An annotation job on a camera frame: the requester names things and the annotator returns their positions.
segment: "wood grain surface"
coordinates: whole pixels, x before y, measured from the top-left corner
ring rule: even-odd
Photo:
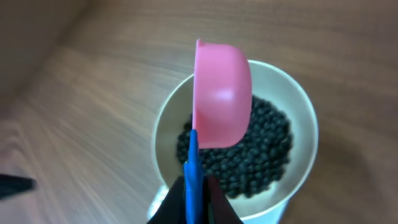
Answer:
[[[0,1],[0,103],[51,54],[87,0]]]
[[[319,153],[282,223],[398,223],[397,10],[395,0],[91,3],[1,113],[1,172],[39,189],[1,202],[0,217],[145,223],[159,187],[152,127],[201,37],[285,70],[312,99]]]

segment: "white bowl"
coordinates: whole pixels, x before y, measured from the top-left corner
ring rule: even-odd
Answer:
[[[229,200],[242,220],[263,215],[288,200],[307,178],[318,149],[318,124],[311,101],[303,88],[282,70],[249,60],[253,94],[271,101],[291,121],[294,146],[290,163],[278,182],[268,191],[251,198]],[[164,103],[152,136],[152,157],[163,184],[168,187],[182,175],[176,156],[177,137],[192,113],[193,75],[184,80]]]

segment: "black beans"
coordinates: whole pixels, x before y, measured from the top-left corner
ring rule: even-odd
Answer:
[[[192,117],[178,136],[175,155],[181,164],[188,159],[191,128]],[[201,149],[199,158],[204,173],[214,175],[229,198],[241,194],[250,198],[283,178],[292,146],[286,114],[254,96],[249,127],[242,140],[227,149]]]

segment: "bowl rim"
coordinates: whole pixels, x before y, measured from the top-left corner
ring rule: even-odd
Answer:
[[[276,203],[275,205],[271,206],[270,208],[258,212],[256,214],[253,215],[248,215],[245,217],[241,217],[240,219],[242,221],[245,220],[249,220],[252,218],[256,218],[256,217],[260,217],[261,215],[265,215],[267,213],[269,213],[270,211],[274,210],[275,208],[281,206],[283,203],[285,203],[286,201],[288,201],[298,190],[299,188],[301,188],[301,186],[304,184],[304,182],[306,181],[308,175],[310,174],[313,164],[315,162],[315,158],[317,157],[317,152],[318,152],[318,140],[319,140],[319,130],[318,130],[318,120],[317,120],[317,115],[315,112],[315,109],[311,103],[310,97],[307,95],[307,93],[304,91],[304,89],[300,86],[300,84],[294,79],[292,78],[289,74],[287,74],[286,72],[284,72],[283,70],[270,65],[268,63],[265,62],[260,62],[257,60],[248,60],[249,64],[253,63],[253,64],[257,64],[257,65],[261,65],[263,67],[267,67],[271,70],[276,71],[277,73],[281,74],[283,77],[285,77],[286,79],[288,79],[289,82],[291,82],[291,84],[293,84],[294,87],[296,87],[296,89],[298,90],[298,92],[300,93],[300,95],[302,96],[302,98],[304,99],[305,103],[307,104],[307,108],[308,108],[308,112],[310,113],[310,116],[313,118],[313,129],[314,129],[314,145],[313,145],[313,154],[311,155],[310,158],[310,162],[307,166],[307,169],[305,170],[304,175],[302,176],[302,178],[300,179],[300,181],[297,183],[297,185],[294,187],[294,189],[287,194],[282,200],[280,200],[278,203]],[[155,172],[159,178],[159,180],[161,181],[161,184],[166,185],[160,170],[159,170],[159,166],[157,165],[157,159],[156,159],[156,135],[157,135],[157,127],[160,121],[160,118],[162,117],[163,111],[167,105],[167,103],[169,102],[169,100],[171,99],[171,97],[173,97],[174,93],[182,86],[184,85],[187,81],[189,81],[189,79],[191,79],[193,77],[193,74],[188,76],[186,79],[183,80],[183,82],[181,82],[178,86],[176,86],[174,88],[174,90],[170,93],[170,95],[166,98],[166,100],[164,101],[163,105],[161,106],[160,110],[159,110],[159,114],[156,118],[155,121],[155,125],[154,125],[154,129],[152,132],[152,137],[151,137],[151,141],[150,141],[150,149],[151,149],[151,157],[152,157],[152,162],[154,164],[155,167]]]

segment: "pink measuring cup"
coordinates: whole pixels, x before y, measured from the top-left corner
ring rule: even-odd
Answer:
[[[193,76],[192,129],[200,149],[238,143],[250,119],[252,84],[241,50],[197,40]]]

